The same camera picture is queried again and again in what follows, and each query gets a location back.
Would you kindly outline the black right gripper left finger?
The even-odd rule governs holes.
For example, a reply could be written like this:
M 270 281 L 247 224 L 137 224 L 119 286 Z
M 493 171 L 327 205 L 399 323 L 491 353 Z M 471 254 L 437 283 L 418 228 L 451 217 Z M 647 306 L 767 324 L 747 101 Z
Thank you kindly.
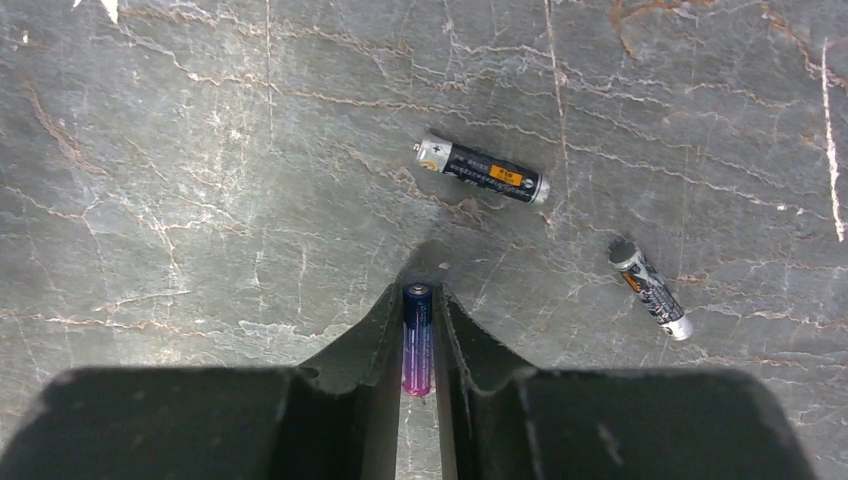
M 291 366 L 79 368 L 1 456 L 5 479 L 391 479 L 402 295 Z

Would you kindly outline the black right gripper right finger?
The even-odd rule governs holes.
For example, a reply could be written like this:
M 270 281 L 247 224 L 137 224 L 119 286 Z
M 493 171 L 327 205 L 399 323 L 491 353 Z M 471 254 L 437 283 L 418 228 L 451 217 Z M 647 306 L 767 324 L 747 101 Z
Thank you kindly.
M 433 296 L 446 479 L 811 479 L 771 391 L 724 368 L 544 369 Z

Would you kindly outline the blue purple AAA battery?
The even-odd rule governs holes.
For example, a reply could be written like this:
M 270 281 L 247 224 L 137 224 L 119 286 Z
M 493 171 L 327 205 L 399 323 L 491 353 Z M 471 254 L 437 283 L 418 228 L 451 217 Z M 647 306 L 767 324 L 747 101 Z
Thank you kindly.
M 433 287 L 411 283 L 403 287 L 402 387 L 411 396 L 431 391 Z

